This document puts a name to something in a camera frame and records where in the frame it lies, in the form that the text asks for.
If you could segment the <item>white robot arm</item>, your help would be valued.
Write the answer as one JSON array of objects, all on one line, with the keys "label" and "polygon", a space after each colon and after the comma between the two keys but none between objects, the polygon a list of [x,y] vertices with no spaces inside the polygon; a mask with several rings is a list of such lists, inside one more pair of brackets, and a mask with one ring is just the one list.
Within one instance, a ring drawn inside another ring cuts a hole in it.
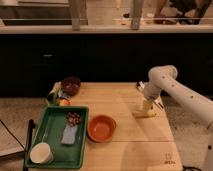
[{"label": "white robot arm", "polygon": [[210,132],[202,171],[213,171],[213,101],[179,83],[176,80],[177,75],[178,71],[173,65],[151,68],[148,72],[149,81],[145,84],[142,94],[147,100],[154,101],[165,91],[200,119]]}]

